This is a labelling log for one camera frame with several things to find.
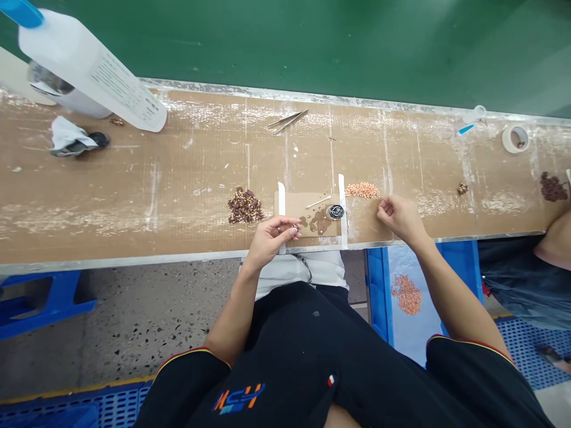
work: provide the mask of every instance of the blue nozzle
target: blue nozzle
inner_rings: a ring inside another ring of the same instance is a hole
[[[43,24],[42,13],[28,0],[0,0],[0,10],[25,28],[36,28]]]

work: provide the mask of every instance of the pile of dark brown pieces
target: pile of dark brown pieces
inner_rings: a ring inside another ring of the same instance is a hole
[[[230,217],[228,223],[252,223],[263,219],[262,203],[251,190],[237,187],[232,199],[228,201]]]
[[[548,178],[547,172],[541,174],[541,194],[545,200],[555,202],[567,199],[567,191],[555,176]]]
[[[468,185],[466,183],[460,183],[460,185],[458,186],[458,189],[456,189],[456,191],[458,192],[458,194],[460,196],[462,196],[463,194],[465,194],[468,191]]]

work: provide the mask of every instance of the coworker's arm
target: coworker's arm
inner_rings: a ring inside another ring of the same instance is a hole
[[[571,270],[571,210],[549,227],[534,254],[550,265]]]
[[[415,252],[434,307],[450,336],[485,343],[509,357],[495,322],[426,233],[416,204],[392,195],[381,201],[377,217]]]
[[[230,365],[244,350],[260,271],[272,261],[282,244],[302,236],[294,227],[299,227],[299,222],[296,218],[277,216],[258,225],[230,297],[204,342],[215,356]]]

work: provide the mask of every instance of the glue bottle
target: glue bottle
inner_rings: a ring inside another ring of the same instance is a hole
[[[131,125],[163,128],[166,107],[81,22],[27,0],[0,0],[0,10],[19,25],[22,52],[42,67]]]

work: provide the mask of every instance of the blue stool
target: blue stool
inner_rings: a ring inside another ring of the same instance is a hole
[[[14,319],[36,308],[28,297],[22,296],[0,301],[0,340],[8,339],[28,331],[62,321],[64,319],[90,312],[95,308],[97,300],[75,304],[80,270],[69,272],[32,273],[29,275],[10,276],[0,288],[15,284],[24,284],[37,279],[52,278],[47,302],[41,312],[23,319]]]

